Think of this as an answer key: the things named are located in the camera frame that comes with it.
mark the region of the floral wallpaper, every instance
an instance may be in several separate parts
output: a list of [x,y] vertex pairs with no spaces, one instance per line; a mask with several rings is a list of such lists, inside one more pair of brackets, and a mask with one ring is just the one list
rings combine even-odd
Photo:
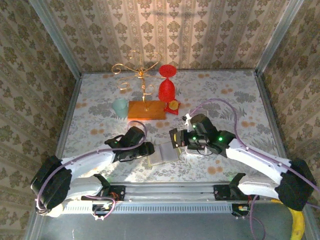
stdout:
[[289,0],[45,0],[81,72],[145,63],[254,69]]
[[[320,185],[320,1],[305,0],[264,71],[289,157],[307,161]],[[320,205],[320,194],[313,194]],[[316,213],[320,226],[320,211]]]
[[0,239],[20,240],[30,181],[55,153],[75,79],[25,0],[0,1]]

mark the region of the gray floor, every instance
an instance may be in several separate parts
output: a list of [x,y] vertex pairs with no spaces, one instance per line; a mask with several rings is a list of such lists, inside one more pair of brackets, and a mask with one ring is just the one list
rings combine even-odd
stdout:
[[[266,240],[290,239],[292,217],[283,205],[257,204],[254,216]],[[257,239],[262,228],[255,223]],[[39,240],[251,240],[249,220],[231,214],[111,214],[95,221],[89,214],[46,217]]]

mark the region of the cable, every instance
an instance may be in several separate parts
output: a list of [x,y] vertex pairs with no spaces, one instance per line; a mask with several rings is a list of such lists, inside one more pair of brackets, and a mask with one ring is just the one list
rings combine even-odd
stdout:
[[114,200],[118,200],[119,199],[119,195],[118,194],[116,194],[115,192],[110,192],[110,195],[112,195],[112,197],[113,197],[113,199]]
[[201,152],[199,152],[199,149],[197,148],[196,151],[198,152],[198,154],[202,155],[202,156],[210,156],[213,154],[213,152],[209,153],[209,154],[202,154]]
[[315,208],[315,209],[319,209],[320,210],[320,206],[314,205],[310,202],[307,202],[306,204],[308,204],[310,207]]
[[[106,219],[106,218],[113,212],[113,210],[114,210],[115,207],[116,207],[116,201],[115,201],[113,198],[111,198],[111,197],[105,197],[105,196],[86,196],[86,197],[87,197],[87,198],[90,198],[90,199],[97,199],[97,200],[106,199],[106,200],[111,200],[111,201],[112,201],[112,207],[111,207],[110,211],[109,211],[106,215],[104,215],[104,216],[101,217],[102,220]],[[92,214],[94,217],[97,216],[97,215],[96,215],[96,211],[97,211],[97,210],[98,210],[98,209],[95,209],[94,212],[93,212],[93,214]]]
[[221,99],[221,98],[210,98],[207,101],[204,101],[203,103],[201,103],[199,106],[197,106],[191,113],[190,116],[199,108],[201,108],[204,104],[210,103],[210,102],[214,102],[214,101],[219,101],[219,102],[223,102],[225,104],[227,104],[233,111],[234,113],[234,134],[236,139],[239,141],[240,144],[243,145],[243,147],[245,147],[247,149],[248,152],[258,155],[260,158],[265,159],[265,160],[269,160],[275,164],[279,164],[282,167],[284,167],[285,169],[287,169],[288,171],[292,172],[293,174],[295,174],[296,176],[298,176],[299,178],[301,178],[303,181],[305,181],[307,184],[309,184],[311,187],[313,187],[318,193],[320,193],[320,188],[318,188],[315,184],[313,184],[310,180],[306,179],[303,175],[301,175],[300,173],[298,173],[297,171],[295,171],[294,169],[292,169],[291,167],[283,164],[282,162],[272,159],[271,157],[264,155],[260,152],[257,152],[251,148],[249,148],[248,146],[246,146],[246,144],[240,139],[238,132],[237,132],[237,124],[238,124],[238,117],[237,117],[237,110],[226,100]]
[[[303,175],[301,175],[300,173],[298,173],[297,171],[295,171],[294,169],[292,169],[291,167],[283,164],[282,162],[280,161],[277,161],[275,159],[272,159],[271,157],[269,156],[266,156],[260,152],[257,152],[251,148],[249,148],[248,146],[246,146],[246,144],[240,139],[239,135],[238,135],[238,131],[237,131],[237,124],[238,124],[238,117],[237,117],[237,110],[229,103],[227,102],[226,100],[224,99],[221,99],[221,98],[210,98],[208,99],[207,101],[204,101],[203,103],[201,103],[200,105],[198,105],[191,113],[190,113],[190,116],[192,116],[196,110],[198,110],[199,108],[201,108],[203,105],[207,104],[207,103],[210,103],[210,102],[214,102],[214,101],[219,101],[219,102],[222,102],[222,103],[225,103],[227,104],[233,111],[234,113],[234,134],[235,134],[235,137],[236,139],[238,140],[238,142],[243,145],[243,147],[245,147],[247,149],[248,152],[252,153],[252,154],[255,154],[257,156],[259,156],[260,158],[262,159],[265,159],[265,160],[269,160],[271,161],[272,163],[275,163],[277,165],[280,165],[282,167],[284,167],[285,169],[287,169],[288,171],[292,172],[293,174],[295,174],[296,176],[298,176],[300,179],[302,179],[303,181],[305,181],[307,184],[309,184],[311,187],[313,187],[318,193],[320,193],[320,189],[315,185],[313,184],[310,180],[306,179]],[[253,206],[254,206],[254,203],[255,203],[255,200],[256,200],[256,197],[258,197],[257,195],[254,197],[253,201],[252,201],[252,205],[251,205],[251,209],[250,209],[250,229],[251,229],[251,233],[252,233],[252,236],[254,238],[254,240],[256,240],[256,236],[254,234],[254,231],[253,231],[253,219],[255,219],[257,222],[259,222],[262,226],[263,226],[263,231],[264,231],[264,234],[263,234],[263,240],[265,239],[266,237],[266,230],[264,228],[264,225],[262,224],[262,222],[257,219],[257,218],[254,218],[253,217]],[[313,204],[309,204],[311,207],[314,207],[314,208],[317,208],[317,209],[320,209],[320,206],[316,206],[316,205],[313,205]]]
[[251,230],[251,234],[252,234],[253,239],[257,240],[256,235],[255,235],[255,231],[254,231],[254,220],[256,220],[263,227],[263,237],[261,240],[264,240],[266,238],[266,228],[265,228],[264,224],[259,219],[254,217],[254,204],[255,204],[257,198],[258,198],[258,195],[255,195],[252,200],[251,207],[250,207],[250,214],[249,214],[250,230]]
[[246,203],[249,206],[249,202],[252,201],[252,198],[250,195],[248,195],[248,202]]
[[142,141],[140,143],[138,143],[137,145],[135,146],[130,146],[130,147],[120,147],[120,148],[103,148],[103,149],[98,149],[98,150],[95,150],[95,151],[91,151],[91,152],[87,152],[83,155],[80,155],[80,156],[77,156],[76,158],[70,160],[70,161],[67,161],[66,163],[60,165],[59,167],[57,167],[48,177],[47,179],[44,181],[43,185],[41,186],[40,188],[40,191],[35,199],[35,204],[36,204],[36,208],[39,209],[40,211],[46,211],[47,208],[44,207],[44,205],[41,203],[40,201],[40,197],[41,195],[43,194],[44,192],[44,189],[45,187],[47,186],[48,182],[50,181],[50,179],[57,173],[59,172],[61,169],[63,169],[65,166],[68,166],[69,164],[73,164],[83,158],[86,158],[86,157],[89,157],[89,156],[92,156],[92,155],[95,155],[95,154],[99,154],[99,153],[104,153],[104,152],[111,152],[111,151],[119,151],[119,150],[131,150],[131,149],[135,149],[139,146],[141,146],[141,144],[146,141],[147,139],[147,127],[140,121],[130,121],[128,124],[127,124],[127,128],[129,127],[129,125],[131,123],[138,123],[140,125],[143,126],[143,129],[144,129],[144,137],[142,139]]

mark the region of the table surface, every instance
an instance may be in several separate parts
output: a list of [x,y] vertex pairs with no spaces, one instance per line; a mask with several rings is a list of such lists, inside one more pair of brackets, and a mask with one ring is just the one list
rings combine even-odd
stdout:
[[[151,76],[160,76],[152,71]],[[119,90],[119,78],[132,76],[124,72],[92,73],[82,76],[82,84],[69,128],[63,156],[71,157],[101,146],[127,130],[127,118],[119,118],[111,105],[116,98],[128,101],[142,99],[141,83],[138,78],[129,80],[130,87]],[[237,109],[238,133],[243,141],[268,153],[278,155],[267,115],[259,94],[252,70],[223,71],[178,71],[170,80],[176,89],[176,99],[181,102],[179,114],[166,114],[165,120],[143,121],[147,127],[147,141],[153,144],[170,142],[169,130],[184,128],[184,116],[210,98],[227,100]],[[153,84],[156,91],[162,79],[147,77],[146,83]],[[158,94],[147,96],[147,100],[159,100]],[[218,130],[234,132],[232,110],[222,102],[212,102],[203,106]],[[198,156],[186,154],[180,160],[156,166],[149,166],[146,158],[131,162],[116,162],[100,173],[109,182],[228,182],[237,173],[251,176],[262,174],[253,168],[220,155]]]

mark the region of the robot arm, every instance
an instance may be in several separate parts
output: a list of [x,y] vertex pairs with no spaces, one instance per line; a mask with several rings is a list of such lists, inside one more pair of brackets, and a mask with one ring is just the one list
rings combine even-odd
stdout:
[[275,198],[296,211],[303,209],[313,192],[313,188],[288,171],[288,168],[294,169],[316,184],[304,160],[291,161],[252,146],[247,147],[233,133],[224,130],[218,131],[209,118],[203,114],[194,117],[187,114],[184,120],[187,129],[178,131],[175,128],[170,131],[173,148],[183,146],[193,150],[207,148],[213,154],[244,163],[267,176],[257,178],[239,173],[229,185],[231,192]]
[[55,173],[46,184],[39,199],[46,210],[38,210],[38,213],[46,214],[66,199],[95,196],[102,189],[108,188],[109,183],[101,175],[94,174],[91,177],[83,177],[83,175],[117,161],[128,162],[153,154],[155,150],[151,142],[143,142],[140,146],[132,149],[108,150],[136,146],[144,136],[141,129],[133,126],[125,135],[119,135],[105,141],[104,145],[95,151],[62,159],[58,159],[56,156],[47,158],[31,181],[31,189],[36,195],[39,194],[46,179],[53,171],[61,168],[62,165],[65,166]]
[[[316,184],[304,160],[291,161],[250,146],[250,149],[255,152],[253,153],[233,133],[225,130],[218,131],[203,114],[194,117],[187,114],[185,120],[187,129],[178,131],[175,128],[169,132],[173,148],[188,147],[193,150],[208,148],[213,154],[242,162],[266,175],[265,178],[257,178],[238,173],[229,184],[231,194],[235,196],[233,200],[241,200],[247,197],[246,195],[260,195],[279,199],[284,205],[296,211],[303,209],[313,188],[288,171],[288,168],[294,169]],[[107,189],[110,186],[109,183],[98,174],[88,178],[80,178],[80,176],[117,161],[127,162],[153,154],[155,150],[151,142],[143,142],[139,147],[132,149],[119,150],[136,146],[144,136],[142,130],[131,127],[125,135],[105,141],[105,145],[94,152],[62,159],[55,156],[49,157],[33,178],[31,189],[36,195],[39,195],[41,188],[44,189],[39,200],[48,211],[69,198],[96,196]],[[78,160],[73,164],[61,167],[75,159]],[[61,169],[43,187],[46,179],[58,168]]]

